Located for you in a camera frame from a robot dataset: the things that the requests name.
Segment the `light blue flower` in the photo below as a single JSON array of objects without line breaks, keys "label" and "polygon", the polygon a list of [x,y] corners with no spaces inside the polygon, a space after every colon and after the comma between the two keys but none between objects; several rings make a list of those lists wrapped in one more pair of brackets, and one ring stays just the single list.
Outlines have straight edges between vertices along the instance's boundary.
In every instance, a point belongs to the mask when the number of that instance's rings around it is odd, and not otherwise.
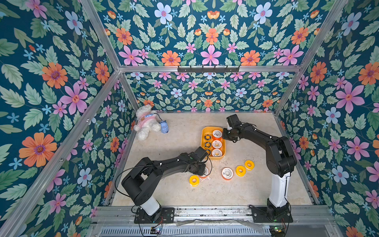
[{"label": "light blue flower", "polygon": [[14,162],[10,163],[9,166],[13,166],[14,170],[16,170],[19,166],[22,166],[22,164],[20,164],[22,159],[17,160],[17,158],[13,158],[13,161]]},{"label": "light blue flower", "polygon": [[43,133],[46,133],[46,131],[49,131],[50,130],[50,128],[48,128],[48,125],[49,124],[39,124],[42,128],[41,129],[39,129],[38,131],[40,131],[40,132],[43,132]]},{"label": "light blue flower", "polygon": [[33,52],[29,53],[26,49],[24,49],[24,52],[25,52],[24,56],[28,57],[28,60],[30,60],[31,58],[34,58]]},{"label": "light blue flower", "polygon": [[11,120],[11,123],[14,123],[15,121],[18,122],[19,120],[17,119],[18,117],[20,117],[20,115],[15,115],[14,113],[12,113],[12,116],[8,115],[6,118],[10,119]]}]

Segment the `white teddy bear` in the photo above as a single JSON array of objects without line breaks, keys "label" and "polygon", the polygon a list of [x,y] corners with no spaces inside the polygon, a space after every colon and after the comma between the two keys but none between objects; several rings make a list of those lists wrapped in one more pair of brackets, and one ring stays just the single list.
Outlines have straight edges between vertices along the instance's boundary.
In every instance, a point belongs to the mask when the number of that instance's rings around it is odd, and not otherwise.
[{"label": "white teddy bear", "polygon": [[156,111],[151,110],[151,105],[145,105],[139,108],[136,112],[138,123],[134,126],[134,131],[137,132],[138,140],[142,141],[147,138],[149,131],[158,132],[161,125],[156,120]]}]

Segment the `yellow tape roll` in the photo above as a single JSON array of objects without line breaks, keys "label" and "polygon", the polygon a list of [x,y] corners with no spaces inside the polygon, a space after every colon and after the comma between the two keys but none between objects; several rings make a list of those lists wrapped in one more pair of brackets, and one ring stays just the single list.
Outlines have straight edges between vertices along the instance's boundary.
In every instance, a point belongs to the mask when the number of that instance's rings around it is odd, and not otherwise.
[{"label": "yellow tape roll", "polygon": [[245,168],[247,170],[253,170],[254,169],[254,162],[252,162],[251,160],[247,160],[245,161]]},{"label": "yellow tape roll", "polygon": [[246,169],[242,165],[238,165],[236,168],[236,174],[240,177],[244,176],[246,174]]},{"label": "yellow tape roll", "polygon": [[197,175],[192,175],[190,178],[189,178],[189,183],[191,184],[192,187],[196,187],[199,185],[200,183],[200,179]]}]

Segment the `enclosure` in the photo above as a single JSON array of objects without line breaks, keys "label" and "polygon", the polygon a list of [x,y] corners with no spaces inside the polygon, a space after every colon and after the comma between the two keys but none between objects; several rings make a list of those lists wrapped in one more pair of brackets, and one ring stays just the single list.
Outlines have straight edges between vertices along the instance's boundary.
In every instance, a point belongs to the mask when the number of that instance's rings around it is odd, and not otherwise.
[{"label": "enclosure", "polygon": [[[6,0],[0,3],[0,236],[157,236],[117,192],[142,158],[202,145],[237,114],[286,136],[291,223],[255,223],[266,152],[226,141],[192,187],[162,179],[159,235],[375,236],[379,231],[377,0]],[[139,141],[136,111],[169,127]],[[242,177],[225,167],[252,160]]]}]

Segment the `beige floor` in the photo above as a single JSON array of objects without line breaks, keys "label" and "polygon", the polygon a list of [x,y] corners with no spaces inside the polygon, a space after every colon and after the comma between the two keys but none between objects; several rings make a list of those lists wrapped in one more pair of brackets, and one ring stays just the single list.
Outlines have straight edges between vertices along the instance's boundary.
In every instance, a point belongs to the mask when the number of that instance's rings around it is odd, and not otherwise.
[{"label": "beige floor", "polygon": [[[226,117],[233,113],[172,113],[161,114],[167,120],[170,132],[150,132],[145,141],[134,140],[125,168],[135,166],[143,157],[151,160],[174,158],[182,152],[195,151],[200,146],[201,131],[205,126],[225,127]],[[242,122],[250,122],[258,129],[280,136],[280,131],[271,113],[239,113]],[[230,167],[235,171],[238,165],[252,160],[255,168],[246,175],[234,175],[224,180],[221,170]],[[191,173],[177,173],[160,181],[153,196],[163,206],[216,206],[216,205],[265,205],[271,191],[271,172],[266,166],[265,150],[248,140],[237,143],[226,141],[226,155],[220,161],[213,161],[210,176],[200,179],[197,187],[189,184]],[[295,169],[291,175],[288,201],[291,205],[311,205],[300,176]],[[116,193],[113,206],[132,206],[133,201]]]}]

